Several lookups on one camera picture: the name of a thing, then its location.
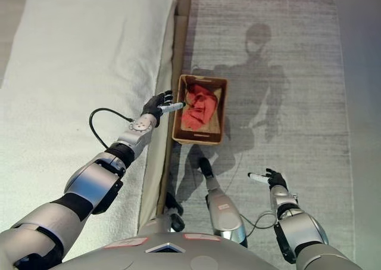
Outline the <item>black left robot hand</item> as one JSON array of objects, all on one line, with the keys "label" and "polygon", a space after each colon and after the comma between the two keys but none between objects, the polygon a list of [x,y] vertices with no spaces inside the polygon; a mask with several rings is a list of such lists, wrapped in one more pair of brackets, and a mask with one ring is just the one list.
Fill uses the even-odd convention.
[{"label": "black left robot hand", "polygon": [[186,106],[184,101],[173,102],[173,91],[167,90],[151,97],[143,106],[141,116],[150,114],[155,118],[155,127],[160,125],[161,116],[164,113],[171,113],[183,109]]}]

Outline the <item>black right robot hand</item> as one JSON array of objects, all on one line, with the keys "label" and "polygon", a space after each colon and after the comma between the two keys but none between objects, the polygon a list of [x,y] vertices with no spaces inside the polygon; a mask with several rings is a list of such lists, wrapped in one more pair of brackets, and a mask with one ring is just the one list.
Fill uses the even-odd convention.
[{"label": "black right robot hand", "polygon": [[270,168],[266,168],[266,173],[264,175],[249,172],[248,178],[263,184],[267,184],[269,189],[272,189],[275,186],[283,186],[284,188],[288,189],[286,180],[282,174]]}]

